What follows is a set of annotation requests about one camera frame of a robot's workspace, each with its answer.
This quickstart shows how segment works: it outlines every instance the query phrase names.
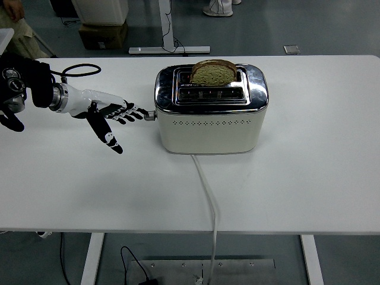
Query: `robotic hand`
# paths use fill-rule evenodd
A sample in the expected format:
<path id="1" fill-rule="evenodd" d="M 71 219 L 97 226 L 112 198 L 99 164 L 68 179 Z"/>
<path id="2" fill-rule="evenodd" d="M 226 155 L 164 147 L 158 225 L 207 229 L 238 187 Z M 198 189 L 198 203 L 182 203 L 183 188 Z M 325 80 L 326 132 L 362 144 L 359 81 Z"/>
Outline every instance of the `robotic hand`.
<path id="1" fill-rule="evenodd" d="M 117 153 L 122 153 L 106 119 L 126 124 L 141 120 L 148 112 L 123 98 L 95 90 L 77 90 L 67 83 L 52 81 L 48 64 L 13 54 L 0 57 L 0 123 L 21 132 L 24 125 L 14 115 L 24 110 L 26 87 L 31 88 L 33 103 L 57 113 L 86 118 L 98 138 Z"/>

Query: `cream toaster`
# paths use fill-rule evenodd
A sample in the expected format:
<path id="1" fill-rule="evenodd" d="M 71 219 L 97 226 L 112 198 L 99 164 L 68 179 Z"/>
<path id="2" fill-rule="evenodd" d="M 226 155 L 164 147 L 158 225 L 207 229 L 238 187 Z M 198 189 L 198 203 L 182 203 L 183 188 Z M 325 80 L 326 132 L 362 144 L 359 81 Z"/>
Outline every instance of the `cream toaster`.
<path id="1" fill-rule="evenodd" d="M 193 65 L 169 66 L 156 78 L 156 111 L 163 146 L 179 154 L 229 154 L 256 146 L 269 102 L 260 69 L 236 64 L 236 81 L 223 87 L 190 83 Z"/>

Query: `white cable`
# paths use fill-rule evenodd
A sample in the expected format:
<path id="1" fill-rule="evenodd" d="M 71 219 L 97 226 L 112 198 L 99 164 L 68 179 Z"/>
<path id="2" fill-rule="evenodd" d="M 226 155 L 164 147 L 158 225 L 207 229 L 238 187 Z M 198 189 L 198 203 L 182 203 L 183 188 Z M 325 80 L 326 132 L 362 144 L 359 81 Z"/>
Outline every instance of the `white cable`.
<path id="1" fill-rule="evenodd" d="M 217 213 L 216 204 L 213 200 L 213 196 L 211 195 L 211 188 L 207 182 L 206 176 L 201 168 L 201 165 L 196 156 L 191 155 L 191 158 L 193 159 L 195 166 L 197 167 L 197 171 L 201 178 L 203 188 L 208 199 L 208 203 L 211 205 L 211 210 L 213 212 L 213 251 L 211 253 L 210 276 L 207 281 L 207 284 L 211 285 L 211 279 L 213 277 L 213 272 L 214 272 L 215 253 L 216 253 L 216 236 L 217 236 L 217 225 L 218 225 L 219 217 Z"/>

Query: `person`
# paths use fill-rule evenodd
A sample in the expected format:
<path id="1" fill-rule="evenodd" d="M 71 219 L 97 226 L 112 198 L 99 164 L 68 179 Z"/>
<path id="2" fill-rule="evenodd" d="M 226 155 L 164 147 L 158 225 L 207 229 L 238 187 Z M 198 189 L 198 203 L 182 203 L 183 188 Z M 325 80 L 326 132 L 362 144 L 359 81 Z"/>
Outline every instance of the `person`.
<path id="1" fill-rule="evenodd" d="M 0 0 L 0 29 L 14 30 L 14 35 L 7 46 L 7 51 L 25 58 L 48 58 L 33 35 L 33 30 L 26 23 L 21 0 Z"/>
<path id="2" fill-rule="evenodd" d="M 242 0 L 211 0 L 210 4 L 203 8 L 203 13 L 212 17 L 231 17 L 232 5 L 239 5 Z"/>

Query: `white table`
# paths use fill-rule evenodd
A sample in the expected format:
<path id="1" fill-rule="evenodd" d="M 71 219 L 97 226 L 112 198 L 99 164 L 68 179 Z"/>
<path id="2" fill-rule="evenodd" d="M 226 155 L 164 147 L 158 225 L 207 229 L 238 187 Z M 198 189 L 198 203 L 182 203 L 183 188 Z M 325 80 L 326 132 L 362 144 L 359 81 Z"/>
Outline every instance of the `white table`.
<path id="1" fill-rule="evenodd" d="M 116 94 L 154 109 L 164 67 L 202 58 L 45 59 L 78 89 Z M 229 57 L 260 68 L 270 104 L 257 146 L 200 156 L 213 190 L 218 232 L 380 233 L 380 60 L 374 56 Z M 211 211 L 189 156 L 168 153 L 157 122 L 111 122 L 124 153 L 108 149 L 87 121 L 37 109 L 26 129 L 0 128 L 0 229 L 79 232 L 210 232 Z"/>
<path id="2" fill-rule="evenodd" d="M 13 35 L 14 30 L 12 28 L 0 28 L 0 55 L 6 50 Z"/>

